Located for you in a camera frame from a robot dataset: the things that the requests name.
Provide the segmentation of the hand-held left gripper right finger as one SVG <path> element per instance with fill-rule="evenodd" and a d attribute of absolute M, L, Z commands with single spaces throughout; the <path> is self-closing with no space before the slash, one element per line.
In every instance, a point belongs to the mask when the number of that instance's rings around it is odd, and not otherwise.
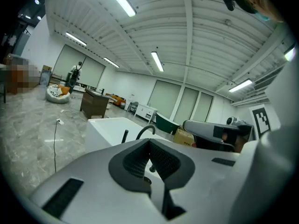
<path fill-rule="evenodd" d="M 248 175 L 248 147 L 229 153 L 149 140 L 150 158 L 164 182 L 161 213 L 150 224 L 233 224 Z"/>

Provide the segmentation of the dark green bathtub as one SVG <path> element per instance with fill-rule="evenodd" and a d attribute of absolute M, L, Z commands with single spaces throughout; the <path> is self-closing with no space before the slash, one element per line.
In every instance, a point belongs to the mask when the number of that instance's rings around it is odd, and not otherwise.
<path fill-rule="evenodd" d="M 175 134 L 177 129 L 179 128 L 179 124 L 169 120 L 165 116 L 163 116 L 160 113 L 156 113 L 156 126 L 158 129 L 160 129 L 163 132 L 169 133 L 169 134 Z"/>

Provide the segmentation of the black and white patterned cushion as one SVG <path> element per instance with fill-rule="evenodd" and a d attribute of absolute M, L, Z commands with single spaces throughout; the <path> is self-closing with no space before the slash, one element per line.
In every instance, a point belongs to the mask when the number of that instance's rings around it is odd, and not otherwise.
<path fill-rule="evenodd" d="M 49 85 L 48 91 L 53 97 L 59 97 L 63 94 L 61 88 L 58 85 Z"/>

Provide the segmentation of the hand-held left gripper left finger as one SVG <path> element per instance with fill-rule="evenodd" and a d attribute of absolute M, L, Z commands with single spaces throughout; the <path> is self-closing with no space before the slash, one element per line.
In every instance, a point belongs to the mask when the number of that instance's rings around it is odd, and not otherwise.
<path fill-rule="evenodd" d="M 152 194 L 132 192 L 120 186 L 109 173 L 109 162 L 119 152 L 144 140 L 135 140 L 80 156 L 46 179 L 30 200 L 52 222 L 65 224 L 163 224 L 163 182 L 150 172 L 144 176 Z"/>

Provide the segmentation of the brown cardboard box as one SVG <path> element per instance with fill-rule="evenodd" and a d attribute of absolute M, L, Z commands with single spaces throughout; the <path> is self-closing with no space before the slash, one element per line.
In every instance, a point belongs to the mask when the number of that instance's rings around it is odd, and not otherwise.
<path fill-rule="evenodd" d="M 173 139 L 174 143 L 192 146 L 194 143 L 194 136 L 182 129 L 177 129 Z"/>

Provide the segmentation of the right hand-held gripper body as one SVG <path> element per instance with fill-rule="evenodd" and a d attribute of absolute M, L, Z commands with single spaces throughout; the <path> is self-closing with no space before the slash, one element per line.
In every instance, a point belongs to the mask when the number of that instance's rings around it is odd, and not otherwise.
<path fill-rule="evenodd" d="M 241 108 L 236 117 L 228 118 L 230 124 L 214 125 L 214 146 L 236 146 L 259 140 L 264 134 L 280 128 L 277 113 L 270 104 Z"/>

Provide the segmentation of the orange sofa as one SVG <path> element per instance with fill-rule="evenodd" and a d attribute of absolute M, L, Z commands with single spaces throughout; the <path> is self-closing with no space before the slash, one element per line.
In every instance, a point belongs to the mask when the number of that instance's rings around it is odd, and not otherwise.
<path fill-rule="evenodd" d="M 126 104 L 125 98 L 119 97 L 118 95 L 115 94 L 109 94 L 109 93 L 106 93 L 106 95 L 113 101 L 113 104 L 118 107 L 124 106 Z"/>

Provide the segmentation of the black folding chair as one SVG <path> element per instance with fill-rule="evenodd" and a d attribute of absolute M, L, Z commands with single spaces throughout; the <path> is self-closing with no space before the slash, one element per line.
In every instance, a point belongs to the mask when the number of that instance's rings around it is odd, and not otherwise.
<path fill-rule="evenodd" d="M 126 111 L 128 112 L 132 112 L 133 115 L 135 115 L 135 112 L 137 110 L 139 103 L 138 102 L 130 102 L 130 104 L 128 105 Z"/>

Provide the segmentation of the white roller blind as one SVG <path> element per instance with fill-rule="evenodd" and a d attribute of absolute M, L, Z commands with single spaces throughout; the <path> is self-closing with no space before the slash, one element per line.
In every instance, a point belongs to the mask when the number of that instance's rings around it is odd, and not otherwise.
<path fill-rule="evenodd" d="M 72 67 L 78 65 L 79 62 L 83 62 L 84 59 L 85 55 L 83 53 L 64 45 L 54 66 L 53 74 L 61 76 L 65 80 Z"/>
<path fill-rule="evenodd" d="M 149 98 L 148 106 L 156 108 L 158 113 L 169 119 L 180 89 L 180 85 L 157 80 Z"/>
<path fill-rule="evenodd" d="M 193 120 L 206 122 L 212 105 L 212 101 L 213 101 L 212 96 L 201 93 L 196 111 L 193 116 Z"/>
<path fill-rule="evenodd" d="M 185 120 L 189 120 L 193 112 L 199 92 L 190 88 L 185 88 L 180 100 L 174 122 L 182 125 Z"/>
<path fill-rule="evenodd" d="M 79 83 L 97 88 L 105 66 L 86 57 L 81 68 Z"/>

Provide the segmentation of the white sideboard cabinet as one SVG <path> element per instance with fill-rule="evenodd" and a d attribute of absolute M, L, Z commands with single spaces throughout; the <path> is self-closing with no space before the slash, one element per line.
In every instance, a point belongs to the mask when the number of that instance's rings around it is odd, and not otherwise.
<path fill-rule="evenodd" d="M 156 121 L 156 112 L 156 108 L 150 107 L 148 105 L 139 104 L 137 106 L 135 116 L 137 115 L 143 119 L 146 119 L 148 123 L 150 123 Z"/>

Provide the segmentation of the dark wooden vanity cabinet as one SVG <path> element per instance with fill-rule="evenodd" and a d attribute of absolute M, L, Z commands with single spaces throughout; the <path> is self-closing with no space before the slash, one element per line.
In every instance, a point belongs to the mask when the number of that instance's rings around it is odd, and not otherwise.
<path fill-rule="evenodd" d="M 109 96 L 102 95 L 90 89 L 85 89 L 83 93 L 80 111 L 85 114 L 88 119 L 93 116 L 104 118 Z"/>

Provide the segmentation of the black curved faucet spout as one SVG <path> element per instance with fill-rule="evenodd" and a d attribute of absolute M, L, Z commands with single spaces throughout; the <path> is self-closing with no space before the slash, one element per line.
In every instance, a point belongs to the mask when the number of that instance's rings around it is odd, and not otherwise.
<path fill-rule="evenodd" d="M 148 130 L 148 129 L 151 129 L 151 130 L 152 130 L 152 135 L 154 135 L 154 134 L 156 133 L 156 129 L 155 129 L 155 127 L 154 127 L 153 125 L 148 125 L 148 126 L 144 127 L 144 128 L 138 133 L 138 135 L 137 135 L 137 137 L 136 137 L 136 140 L 139 140 L 140 137 L 141 137 L 141 135 L 142 135 L 146 130 Z"/>

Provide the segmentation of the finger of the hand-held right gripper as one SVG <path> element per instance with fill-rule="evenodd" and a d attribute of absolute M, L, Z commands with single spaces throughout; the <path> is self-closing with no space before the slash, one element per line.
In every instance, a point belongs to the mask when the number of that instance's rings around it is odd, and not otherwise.
<path fill-rule="evenodd" d="M 224 125 L 186 120 L 183 122 L 183 128 L 196 137 L 211 142 L 222 142 Z"/>

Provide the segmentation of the person's white top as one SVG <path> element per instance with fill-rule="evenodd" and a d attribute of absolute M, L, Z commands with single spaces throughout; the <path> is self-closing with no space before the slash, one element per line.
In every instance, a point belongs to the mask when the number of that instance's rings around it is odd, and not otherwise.
<path fill-rule="evenodd" d="M 280 128 L 259 140 L 229 224 L 299 224 L 299 34 L 266 94 Z"/>

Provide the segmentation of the white bathtub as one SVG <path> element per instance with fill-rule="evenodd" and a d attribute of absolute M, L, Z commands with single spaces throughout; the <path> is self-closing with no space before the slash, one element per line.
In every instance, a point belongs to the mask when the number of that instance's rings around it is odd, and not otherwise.
<path fill-rule="evenodd" d="M 134 141 L 142 127 L 127 118 L 90 119 L 85 133 L 87 153 L 121 144 L 125 131 L 126 142 Z"/>

